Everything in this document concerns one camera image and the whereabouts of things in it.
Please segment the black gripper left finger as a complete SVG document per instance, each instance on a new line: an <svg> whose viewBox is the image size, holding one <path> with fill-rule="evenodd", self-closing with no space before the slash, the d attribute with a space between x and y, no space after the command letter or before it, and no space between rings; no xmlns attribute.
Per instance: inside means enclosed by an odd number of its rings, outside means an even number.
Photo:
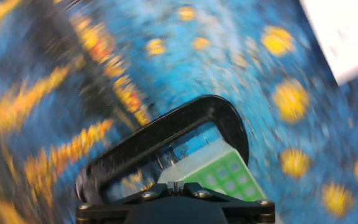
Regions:
<svg viewBox="0 0 358 224"><path fill-rule="evenodd" d="M173 182L155 184L150 188L120 199L112 204L82 205L76 211L76 224L104 222L124 223L130 211L145 202L172 196Z"/></svg>

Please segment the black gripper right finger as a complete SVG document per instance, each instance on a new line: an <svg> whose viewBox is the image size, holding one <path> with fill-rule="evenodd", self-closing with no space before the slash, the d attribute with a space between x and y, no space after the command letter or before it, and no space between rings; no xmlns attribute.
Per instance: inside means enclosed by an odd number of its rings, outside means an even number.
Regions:
<svg viewBox="0 0 358 224"><path fill-rule="evenodd" d="M275 223L275 203L269 199L245 202L204 188L196 182L179 182L178 195L212 205L227 223Z"/></svg>

